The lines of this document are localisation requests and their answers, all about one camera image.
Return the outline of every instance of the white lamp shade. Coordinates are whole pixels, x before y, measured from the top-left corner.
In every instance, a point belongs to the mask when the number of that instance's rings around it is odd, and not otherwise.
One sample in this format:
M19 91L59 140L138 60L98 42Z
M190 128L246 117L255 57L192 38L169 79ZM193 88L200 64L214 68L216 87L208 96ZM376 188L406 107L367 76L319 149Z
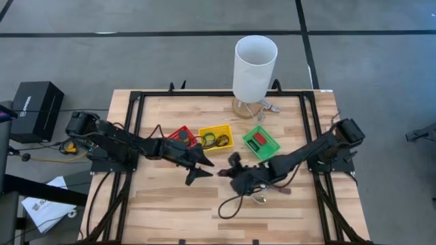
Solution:
M277 46L271 39L259 35L240 39L234 55L234 96L245 103L265 98L276 58Z

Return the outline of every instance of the lamp base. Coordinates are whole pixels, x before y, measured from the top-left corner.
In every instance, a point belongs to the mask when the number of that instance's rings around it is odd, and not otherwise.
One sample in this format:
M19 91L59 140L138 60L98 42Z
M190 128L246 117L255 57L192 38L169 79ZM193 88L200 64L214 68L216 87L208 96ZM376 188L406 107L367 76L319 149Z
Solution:
M234 98L232 102L233 113L242 119L253 118L263 107L260 103L244 103L237 98Z

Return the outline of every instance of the green tray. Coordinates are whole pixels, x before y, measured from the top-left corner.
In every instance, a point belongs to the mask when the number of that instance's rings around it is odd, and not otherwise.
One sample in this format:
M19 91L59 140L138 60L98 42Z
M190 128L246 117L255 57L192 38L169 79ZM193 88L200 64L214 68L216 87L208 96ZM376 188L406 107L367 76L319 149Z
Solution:
M254 139L254 135L260 133L266 140L266 143L261 146L259 142ZM280 145L274 138L260 125L254 127L248 134L244 137L244 142L253 151L253 153L261 160L267 160L268 158L274 156L280 150ZM259 147L258 151L255 151L253 146L251 146L248 141L253 140L254 144Z

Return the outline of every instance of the black case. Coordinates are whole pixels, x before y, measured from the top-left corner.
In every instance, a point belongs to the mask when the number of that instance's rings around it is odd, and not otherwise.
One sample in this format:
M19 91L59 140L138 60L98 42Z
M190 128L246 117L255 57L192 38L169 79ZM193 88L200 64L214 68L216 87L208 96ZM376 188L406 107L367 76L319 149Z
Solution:
M11 139L20 143L51 141L63 96L52 82L21 82L14 98L18 118L12 122Z

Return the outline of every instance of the floor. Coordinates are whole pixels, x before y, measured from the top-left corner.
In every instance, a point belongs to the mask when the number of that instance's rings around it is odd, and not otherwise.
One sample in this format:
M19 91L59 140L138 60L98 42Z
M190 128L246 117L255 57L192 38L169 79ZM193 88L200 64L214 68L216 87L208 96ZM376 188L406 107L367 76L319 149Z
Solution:
M300 30L296 4L300 0L0 0L0 9L11 2L2 20L0 14L0 98L13 99L20 82L50 80L66 94L64 109L108 108L116 88L167 88L170 82L180 86L183 80L187 88L231 88L234 45L240 36L2 37L2 33ZM273 78L283 88L311 88L318 83L321 89L332 89L341 116L354 118L365 132L355 166L371 239L381 244L433 244L434 142L408 143L405 133L436 122L436 35L431 35L436 32L405 34L436 29L436 2L301 2L309 33L339 32L309 35L313 62L300 35L270 36L279 49ZM105 112L98 114L106 117ZM65 139L68 120L69 113L63 112L54 141ZM51 149L32 153L61 157ZM11 158L7 172L47 181L89 167ZM34 244L76 238L77 230L72 229Z

